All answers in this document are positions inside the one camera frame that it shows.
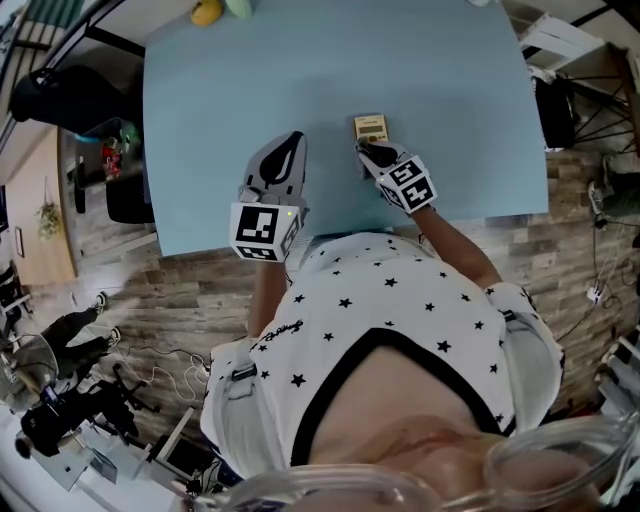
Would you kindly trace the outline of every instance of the yellow object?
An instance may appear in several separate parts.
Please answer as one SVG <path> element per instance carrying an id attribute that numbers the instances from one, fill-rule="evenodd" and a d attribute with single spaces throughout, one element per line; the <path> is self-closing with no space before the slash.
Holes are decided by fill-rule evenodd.
<path id="1" fill-rule="evenodd" d="M 191 11 L 191 21 L 199 27 L 211 25 L 220 16 L 222 16 L 220 0 L 201 0 Z"/>

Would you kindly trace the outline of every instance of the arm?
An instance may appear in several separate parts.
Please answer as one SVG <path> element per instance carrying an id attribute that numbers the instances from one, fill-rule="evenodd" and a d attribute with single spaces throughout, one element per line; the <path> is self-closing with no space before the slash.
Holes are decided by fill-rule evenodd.
<path id="1" fill-rule="evenodd" d="M 411 217 L 442 260 L 480 288 L 502 281 L 486 254 L 433 208 L 420 208 Z"/>
<path id="2" fill-rule="evenodd" d="M 249 307 L 248 333 L 260 336 L 273 320 L 282 297 L 287 291 L 287 271 L 284 263 L 258 263 L 256 280 Z"/>
<path id="3" fill-rule="evenodd" d="M 40 400 L 40 393 L 42 390 L 39 388 L 38 383 L 35 381 L 35 379 L 33 379 L 28 373 L 22 370 L 16 370 L 16 375 L 31 392 L 31 394 L 38 400 Z"/>

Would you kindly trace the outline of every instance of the shoe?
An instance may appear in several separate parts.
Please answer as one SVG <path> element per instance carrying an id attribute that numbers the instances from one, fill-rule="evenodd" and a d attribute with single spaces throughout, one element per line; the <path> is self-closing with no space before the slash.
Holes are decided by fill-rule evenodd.
<path id="1" fill-rule="evenodd" d="M 122 339 L 122 334 L 120 333 L 120 329 L 114 327 L 111 329 L 109 336 L 107 336 L 107 341 L 109 342 L 109 347 L 113 347 L 117 345 L 118 342 Z"/>
<path id="2" fill-rule="evenodd" d="M 604 197 L 602 190 L 596 187 L 595 181 L 590 181 L 587 185 L 587 193 L 589 194 L 589 201 L 591 201 L 591 209 L 596 215 L 602 215 L 602 201 Z"/>
<path id="3" fill-rule="evenodd" d="M 98 295 L 96 295 L 96 300 L 91 305 L 91 307 L 96 310 L 96 313 L 98 313 L 98 315 L 104 313 L 104 310 L 107 308 L 107 294 L 104 292 L 100 292 Z"/>

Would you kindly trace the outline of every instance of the green object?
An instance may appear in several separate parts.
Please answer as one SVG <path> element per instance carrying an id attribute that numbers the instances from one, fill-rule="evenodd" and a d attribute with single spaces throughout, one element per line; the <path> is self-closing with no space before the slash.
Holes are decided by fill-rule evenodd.
<path id="1" fill-rule="evenodd" d="M 227 0 L 227 7 L 238 18 L 246 20 L 253 16 L 251 0 Z"/>
<path id="2" fill-rule="evenodd" d="M 38 226 L 38 236 L 41 240 L 49 240 L 51 237 L 60 232 L 62 223 L 60 222 L 60 211 L 58 206 L 51 200 L 47 199 L 48 182 L 44 179 L 44 203 L 37 211 L 36 215 L 40 217 L 40 225 Z"/>

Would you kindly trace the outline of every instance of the person's leg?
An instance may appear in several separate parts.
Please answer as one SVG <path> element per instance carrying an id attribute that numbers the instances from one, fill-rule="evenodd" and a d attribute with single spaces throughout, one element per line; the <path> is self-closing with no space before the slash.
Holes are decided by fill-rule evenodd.
<path id="1" fill-rule="evenodd" d="M 98 315 L 104 311 L 105 305 L 106 295 L 100 292 L 91 307 L 85 311 L 69 313 L 58 318 L 42 331 L 42 337 L 47 340 L 54 352 L 63 349 L 84 327 L 96 321 Z"/>
<path id="2" fill-rule="evenodd" d="M 67 378 L 86 364 L 97 362 L 108 350 L 108 338 L 96 338 L 75 347 L 59 348 L 55 354 L 58 378 Z"/>

